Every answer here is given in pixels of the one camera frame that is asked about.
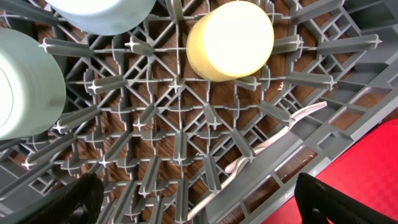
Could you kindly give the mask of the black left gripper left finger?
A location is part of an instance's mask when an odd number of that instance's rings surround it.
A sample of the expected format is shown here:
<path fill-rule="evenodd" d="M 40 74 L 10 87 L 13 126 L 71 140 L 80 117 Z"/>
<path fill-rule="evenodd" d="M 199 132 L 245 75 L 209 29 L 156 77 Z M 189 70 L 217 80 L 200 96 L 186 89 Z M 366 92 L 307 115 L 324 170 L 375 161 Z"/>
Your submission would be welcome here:
<path fill-rule="evenodd" d="M 95 173 L 79 179 L 1 219 L 1 224 L 96 223 L 104 185 Z"/>

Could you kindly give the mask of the white plastic fork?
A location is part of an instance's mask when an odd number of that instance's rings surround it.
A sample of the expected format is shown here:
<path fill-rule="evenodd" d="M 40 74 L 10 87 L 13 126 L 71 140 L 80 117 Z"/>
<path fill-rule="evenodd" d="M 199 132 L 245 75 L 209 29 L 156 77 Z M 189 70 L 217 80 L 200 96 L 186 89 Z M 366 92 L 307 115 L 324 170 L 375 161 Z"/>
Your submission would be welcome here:
<path fill-rule="evenodd" d="M 310 106 L 306 106 L 298 111 L 296 111 L 292 115 L 293 121 L 288 125 L 282 128 L 278 133 L 274 134 L 271 136 L 269 139 L 266 141 L 260 143 L 254 148 L 254 153 L 256 155 L 260 154 L 262 151 L 264 151 L 266 148 L 274 144 L 276 141 L 278 141 L 280 138 L 285 136 L 294 126 L 296 123 L 298 123 L 301 119 L 304 117 L 322 109 L 327 106 L 326 101 L 321 101 L 319 103 L 315 103 Z M 234 172 L 232 174 L 229 174 L 228 178 L 221 184 L 221 190 L 224 190 L 232 181 L 238 176 L 238 174 L 242 171 L 243 167 L 239 170 L 239 172 Z M 200 201 L 198 204 L 196 204 L 188 213 L 187 220 L 190 221 L 192 220 L 200 211 L 202 211 L 216 196 L 218 193 L 211 193 L 208 196 L 206 196 L 202 201 Z"/>

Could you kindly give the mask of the yellow plastic cup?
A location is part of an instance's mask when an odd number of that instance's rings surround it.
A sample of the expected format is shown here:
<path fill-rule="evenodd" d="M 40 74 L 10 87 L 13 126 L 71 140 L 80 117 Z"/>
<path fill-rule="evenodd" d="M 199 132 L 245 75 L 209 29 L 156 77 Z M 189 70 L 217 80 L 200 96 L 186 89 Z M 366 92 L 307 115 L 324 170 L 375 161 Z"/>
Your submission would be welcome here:
<path fill-rule="evenodd" d="M 224 82 L 260 70 L 273 47 L 274 30 L 265 10 L 231 1 L 195 23 L 187 38 L 187 58 L 202 78 Z"/>

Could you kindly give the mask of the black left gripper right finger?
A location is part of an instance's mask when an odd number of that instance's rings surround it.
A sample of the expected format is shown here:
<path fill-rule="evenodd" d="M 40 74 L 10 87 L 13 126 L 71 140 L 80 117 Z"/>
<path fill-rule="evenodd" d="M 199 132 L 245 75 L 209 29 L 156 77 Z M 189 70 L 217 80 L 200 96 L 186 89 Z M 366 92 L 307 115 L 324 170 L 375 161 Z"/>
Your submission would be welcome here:
<path fill-rule="evenodd" d="M 307 173 L 298 175 L 294 196 L 303 223 L 397 224 Z"/>

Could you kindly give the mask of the white plastic spoon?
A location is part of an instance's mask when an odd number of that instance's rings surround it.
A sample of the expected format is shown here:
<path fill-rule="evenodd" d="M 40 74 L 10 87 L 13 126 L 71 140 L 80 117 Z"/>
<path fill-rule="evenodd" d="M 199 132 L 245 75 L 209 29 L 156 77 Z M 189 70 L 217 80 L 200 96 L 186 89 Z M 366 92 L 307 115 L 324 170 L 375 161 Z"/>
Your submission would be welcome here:
<path fill-rule="evenodd" d="M 224 171 L 225 171 L 227 174 L 232 174 L 232 173 L 234 173 L 234 172 L 239 172 L 239 170 L 240 170 L 242 167 L 244 167 L 248 162 L 252 162 L 253 159 L 254 159 L 253 157 L 247 158 L 247 157 L 241 156 L 241 157 L 235 159 L 235 160 L 234 160 L 233 162 L 231 162 L 230 164 L 228 164 L 228 165 L 225 167 Z"/>

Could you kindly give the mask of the mint green bowl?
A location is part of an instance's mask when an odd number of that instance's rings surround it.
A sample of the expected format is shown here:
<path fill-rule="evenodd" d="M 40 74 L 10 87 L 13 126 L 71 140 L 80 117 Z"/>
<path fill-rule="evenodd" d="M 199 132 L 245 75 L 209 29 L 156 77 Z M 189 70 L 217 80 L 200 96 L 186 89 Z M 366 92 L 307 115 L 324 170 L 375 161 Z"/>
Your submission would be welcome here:
<path fill-rule="evenodd" d="M 40 134 L 59 119 L 66 86 L 57 61 L 28 35 L 1 29 L 1 139 Z"/>

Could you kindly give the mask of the light blue bowl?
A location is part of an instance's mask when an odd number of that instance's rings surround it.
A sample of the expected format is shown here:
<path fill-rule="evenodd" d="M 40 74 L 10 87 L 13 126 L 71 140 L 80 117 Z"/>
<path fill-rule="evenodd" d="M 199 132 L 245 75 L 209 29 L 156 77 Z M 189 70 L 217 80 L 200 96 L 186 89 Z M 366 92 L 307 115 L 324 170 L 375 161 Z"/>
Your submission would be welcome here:
<path fill-rule="evenodd" d="M 155 0 L 46 0 L 66 21 L 96 35 L 117 35 L 138 26 Z"/>

